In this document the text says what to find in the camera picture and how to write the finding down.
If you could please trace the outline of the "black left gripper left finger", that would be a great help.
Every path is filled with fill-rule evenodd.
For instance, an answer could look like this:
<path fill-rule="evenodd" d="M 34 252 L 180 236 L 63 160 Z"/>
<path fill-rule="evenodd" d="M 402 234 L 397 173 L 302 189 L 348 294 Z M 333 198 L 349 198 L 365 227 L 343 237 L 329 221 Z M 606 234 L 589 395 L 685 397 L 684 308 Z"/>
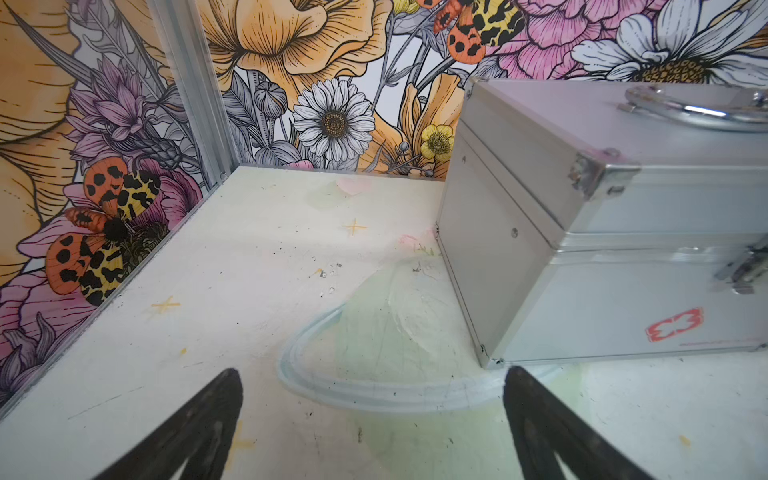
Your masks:
<path fill-rule="evenodd" d="M 98 479 L 220 479 L 243 404 L 234 368 L 223 370 Z"/>

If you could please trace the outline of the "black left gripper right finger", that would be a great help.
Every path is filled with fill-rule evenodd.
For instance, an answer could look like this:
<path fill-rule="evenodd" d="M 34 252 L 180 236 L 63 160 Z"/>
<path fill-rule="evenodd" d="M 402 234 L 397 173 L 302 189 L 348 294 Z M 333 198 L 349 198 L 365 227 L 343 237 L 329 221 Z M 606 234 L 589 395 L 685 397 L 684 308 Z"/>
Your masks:
<path fill-rule="evenodd" d="M 522 367 L 507 371 L 503 404 L 526 479 L 563 479 L 563 466 L 579 479 L 650 477 Z"/>

